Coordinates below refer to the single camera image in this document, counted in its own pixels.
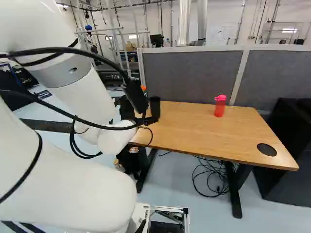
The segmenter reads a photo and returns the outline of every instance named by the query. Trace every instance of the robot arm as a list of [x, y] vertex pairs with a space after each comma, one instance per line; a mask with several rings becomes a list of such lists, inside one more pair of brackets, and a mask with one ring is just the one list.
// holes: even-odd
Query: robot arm
[[[43, 47], [74, 47], [81, 44], [63, 19], [53, 0], [13, 0], [0, 9], [0, 51]], [[77, 54], [39, 54], [16, 58], [40, 83], [62, 100], [77, 116], [100, 125], [109, 124], [116, 108], [90, 58]], [[131, 121], [121, 125], [133, 125]], [[118, 154], [136, 133], [135, 129], [113, 132], [77, 123], [84, 140], [99, 145], [104, 154]]]
[[[5, 29], [0, 35], [0, 51], [81, 47], [53, 0], [6, 1], [0, 17], [0, 28]], [[114, 103], [90, 59], [75, 54], [16, 59], [78, 117], [105, 125], [115, 115]], [[0, 116], [1, 220], [91, 232], [126, 231], [136, 203], [136, 188], [129, 176], [73, 157], [42, 141], [1, 98]], [[130, 125], [131, 121], [121, 121], [114, 126]], [[135, 128], [107, 131], [76, 125], [78, 132], [86, 128], [82, 137], [98, 144], [106, 154], [119, 153], [136, 132]]]

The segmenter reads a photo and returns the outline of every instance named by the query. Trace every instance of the computer monitor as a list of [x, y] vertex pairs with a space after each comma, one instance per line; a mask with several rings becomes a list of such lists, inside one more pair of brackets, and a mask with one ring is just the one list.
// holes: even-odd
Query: computer monitor
[[152, 44], [152, 47], [155, 46], [156, 48], [163, 47], [163, 36], [161, 34], [157, 35], [150, 35], [150, 42]]

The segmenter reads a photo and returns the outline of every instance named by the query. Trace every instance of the water bottle lid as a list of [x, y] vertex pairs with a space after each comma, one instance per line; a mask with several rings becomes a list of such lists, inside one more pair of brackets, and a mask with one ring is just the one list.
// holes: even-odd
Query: water bottle lid
[[226, 98], [227, 98], [227, 96], [225, 96], [225, 95], [219, 95], [219, 96], [215, 97], [214, 99], [216, 101], [225, 101]]

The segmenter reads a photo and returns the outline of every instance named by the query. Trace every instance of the floor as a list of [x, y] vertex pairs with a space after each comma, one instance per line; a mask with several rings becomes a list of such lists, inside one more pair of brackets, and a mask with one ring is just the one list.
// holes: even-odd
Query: floor
[[[37, 86], [33, 91], [39, 92], [43, 87]], [[111, 96], [119, 96], [122, 92], [111, 91]], [[69, 110], [57, 97], [51, 96], [45, 101], [64, 110]], [[19, 118], [68, 121], [70, 119], [59, 115], [43, 106], [32, 103], [15, 111]], [[39, 132], [43, 139], [49, 140], [56, 146], [70, 152], [69, 136], [63, 133]], [[84, 151], [97, 152], [98, 149], [77, 137], [78, 145]], [[99, 156], [94, 158], [96, 163], [113, 167], [114, 156]], [[243, 218], [236, 219], [231, 214], [229, 196], [220, 198], [204, 198], [193, 188], [191, 173], [198, 160], [192, 156], [169, 153], [163, 157], [156, 157], [149, 177], [138, 201], [151, 205], [184, 206], [190, 208], [190, 231], [192, 233], [293, 233], [311, 232], [311, 208], [298, 207], [263, 200], [260, 196], [256, 181], [251, 173], [240, 190]], [[206, 180], [203, 178], [197, 185], [202, 191], [208, 192]], [[63, 233], [64, 229], [49, 226], [39, 226], [47, 233]], [[0, 225], [1, 233], [11, 231]]]

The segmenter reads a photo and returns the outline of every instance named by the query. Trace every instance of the black mug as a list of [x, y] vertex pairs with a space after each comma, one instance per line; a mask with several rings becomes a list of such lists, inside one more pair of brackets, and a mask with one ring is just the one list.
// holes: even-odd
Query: black mug
[[158, 96], [152, 96], [149, 98], [149, 105], [151, 110], [151, 117], [159, 119], [161, 115], [161, 98]]

